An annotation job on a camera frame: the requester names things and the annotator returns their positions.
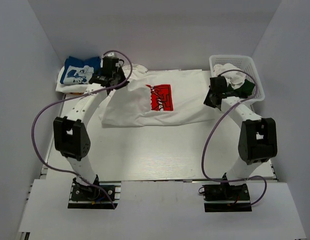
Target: white wall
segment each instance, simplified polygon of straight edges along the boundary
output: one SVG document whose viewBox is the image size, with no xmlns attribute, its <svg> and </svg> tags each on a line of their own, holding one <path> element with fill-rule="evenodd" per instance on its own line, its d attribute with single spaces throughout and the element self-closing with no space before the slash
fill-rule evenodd
<svg viewBox="0 0 310 240">
<path fill-rule="evenodd" d="M 258 113 L 277 124 L 277 175 L 310 239 L 310 0 L 283 0 L 253 59 L 265 90 Z"/>
<path fill-rule="evenodd" d="M 0 240 L 13 240 L 30 184 L 40 175 L 31 145 L 37 112 L 57 100 L 61 62 L 26 0 L 0 0 Z M 37 139 L 45 155 L 57 108 L 45 114 Z"/>
<path fill-rule="evenodd" d="M 109 49 L 149 69 L 208 69 L 251 56 L 280 0 L 29 0 L 59 58 Z"/>
</svg>

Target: white fabric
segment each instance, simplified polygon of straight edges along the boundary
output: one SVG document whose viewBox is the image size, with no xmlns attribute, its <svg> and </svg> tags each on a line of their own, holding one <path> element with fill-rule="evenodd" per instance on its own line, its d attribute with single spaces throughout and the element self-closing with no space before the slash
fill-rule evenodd
<svg viewBox="0 0 310 240">
<path fill-rule="evenodd" d="M 153 94 L 146 85 L 157 86 L 152 88 Z M 170 85 L 172 102 L 165 94 L 167 86 L 159 85 Z M 115 91 L 99 118 L 103 124 L 126 127 L 183 125 L 213 119 L 214 109 L 203 104 L 208 86 L 209 80 L 201 70 L 145 73 Z"/>
<path fill-rule="evenodd" d="M 130 73 L 130 66 L 129 65 L 123 66 L 123 71 L 124 71 L 125 76 L 127 77 Z M 129 81 L 141 79 L 145 76 L 146 73 L 175 72 L 175 71 L 180 71 L 180 69 L 148 70 L 146 67 L 142 65 L 133 64 L 133 72 L 129 78 Z"/>
<path fill-rule="evenodd" d="M 215 76 L 217 76 L 224 71 L 234 70 L 234 69 L 240 70 L 239 68 L 235 67 L 233 64 L 226 63 L 225 65 L 216 64 L 213 70 L 214 70 Z M 246 74 L 239 72 L 239 71 L 238 72 L 230 71 L 230 72 L 224 73 L 223 76 L 226 78 L 228 83 L 231 83 L 231 86 L 233 89 L 237 89 L 237 88 L 240 88 L 244 84 Z"/>
</svg>

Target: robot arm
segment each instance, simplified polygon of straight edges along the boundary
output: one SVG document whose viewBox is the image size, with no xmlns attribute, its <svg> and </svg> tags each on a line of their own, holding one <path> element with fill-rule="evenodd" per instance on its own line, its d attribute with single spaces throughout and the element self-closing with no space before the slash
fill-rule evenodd
<svg viewBox="0 0 310 240">
<path fill-rule="evenodd" d="M 205 196 L 208 201 L 234 199 L 241 195 L 249 199 L 244 181 L 229 182 L 237 179 L 247 179 L 262 163 L 277 154 L 276 125 L 272 118 L 262 118 L 255 114 L 234 92 L 227 91 L 227 82 L 223 76 L 210 79 L 210 90 L 204 104 L 218 108 L 228 113 L 240 127 L 238 143 L 239 157 L 232 168 L 222 177 L 220 186 L 206 185 Z"/>
<path fill-rule="evenodd" d="M 102 88 L 104 87 L 100 84 L 92 83 L 87 86 L 86 91 Z M 95 181 L 96 174 L 88 158 L 90 140 L 86 128 L 95 110 L 106 97 L 106 91 L 83 97 L 63 118 L 57 117 L 54 121 L 56 149 L 67 159 L 73 170 L 90 183 Z M 76 181 L 83 186 L 87 185 L 79 177 Z"/>
<path fill-rule="evenodd" d="M 221 111 L 227 112 L 240 102 L 240 98 L 229 96 L 222 100 Z M 241 104 L 231 111 L 228 116 L 240 127 L 238 143 L 239 157 L 226 173 L 227 180 L 247 179 L 262 163 L 277 154 L 276 127 L 272 118 L 262 118 L 246 105 Z M 232 182 L 237 186 L 244 182 Z"/>
<path fill-rule="evenodd" d="M 104 57 L 103 67 L 90 79 L 86 93 L 122 83 L 125 80 L 125 75 L 119 61 L 117 57 Z M 67 159 L 75 172 L 97 186 L 99 186 L 99 178 L 92 170 L 88 158 L 91 144 L 86 127 L 97 107 L 106 97 L 106 91 L 92 93 L 81 98 L 63 118 L 57 117 L 54 120 L 56 150 L 60 151 L 62 156 Z M 88 199 L 93 199 L 94 196 L 98 195 L 96 188 L 87 185 L 80 177 L 74 178 L 73 181 Z"/>
</svg>

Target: white table surface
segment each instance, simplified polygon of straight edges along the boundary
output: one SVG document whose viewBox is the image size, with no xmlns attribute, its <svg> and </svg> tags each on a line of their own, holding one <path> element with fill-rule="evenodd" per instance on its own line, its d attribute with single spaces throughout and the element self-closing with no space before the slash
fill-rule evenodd
<svg viewBox="0 0 310 240">
<path fill-rule="evenodd" d="M 204 74 L 209 80 L 210 72 Z M 65 102 L 61 115 L 67 114 L 77 101 Z M 102 125 L 98 117 L 103 110 L 96 110 L 87 127 L 90 162 L 101 181 L 204 179 L 200 167 L 202 150 L 217 119 L 181 126 L 109 127 Z M 239 132 L 229 117 L 217 128 L 205 157 L 205 170 L 211 178 L 222 177 L 236 161 Z M 54 144 L 48 162 L 71 169 Z M 47 179 L 56 175 L 48 170 Z M 272 178 L 270 163 L 263 163 L 252 175 Z"/>
<path fill-rule="evenodd" d="M 35 180 L 20 232 L 29 240 L 293 240 L 305 238 L 286 183 L 273 182 L 252 212 L 204 212 L 201 183 L 122 182 L 118 206 L 67 209 L 71 177 Z M 247 184 L 257 199 L 263 183 Z"/>
</svg>

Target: folded clothes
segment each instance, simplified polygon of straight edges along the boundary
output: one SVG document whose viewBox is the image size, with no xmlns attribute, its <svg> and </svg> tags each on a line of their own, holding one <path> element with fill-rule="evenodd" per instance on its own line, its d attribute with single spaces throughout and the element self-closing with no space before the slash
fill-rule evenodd
<svg viewBox="0 0 310 240">
<path fill-rule="evenodd" d="M 128 74 L 130 73 L 130 65 L 125 65 L 123 66 L 123 71 L 125 76 L 127 77 Z M 140 64 L 134 64 L 133 63 L 133 72 L 129 78 L 129 81 L 133 80 L 138 80 L 141 79 L 142 76 L 145 76 L 146 73 L 151 73 L 151 72 L 175 72 L 179 71 L 178 69 L 174 70 L 157 70 L 157 71 L 148 71 L 148 69 Z M 61 92 L 61 93 L 83 93 L 87 85 L 86 84 L 78 84 L 78 83 L 73 83 L 73 84 L 62 84 L 62 76 L 64 75 L 65 72 L 65 67 L 63 66 L 62 69 L 60 70 L 60 73 L 58 75 L 57 79 L 57 86 L 56 86 L 56 91 Z"/>
<path fill-rule="evenodd" d="M 225 65 L 216 64 L 213 70 L 215 76 L 217 76 L 224 71 L 237 69 L 239 70 L 239 68 L 235 67 L 233 64 L 226 63 Z M 228 91 L 235 92 L 238 97 L 244 99 L 252 94 L 255 84 L 245 79 L 246 74 L 243 72 L 229 71 L 224 73 L 223 76 L 226 78 Z"/>
<path fill-rule="evenodd" d="M 61 84 L 87 84 L 93 73 L 100 68 L 100 57 L 92 57 L 85 61 L 70 56 L 65 61 L 65 70 L 61 76 Z"/>
<path fill-rule="evenodd" d="M 216 64 L 213 70 L 217 76 L 224 71 L 237 69 L 239 70 L 239 68 L 235 67 L 233 64 L 226 63 L 225 65 Z M 233 89 L 237 89 L 244 84 L 246 74 L 239 71 L 229 71 L 224 73 L 223 76 L 226 78 L 227 82 L 232 85 Z"/>
</svg>

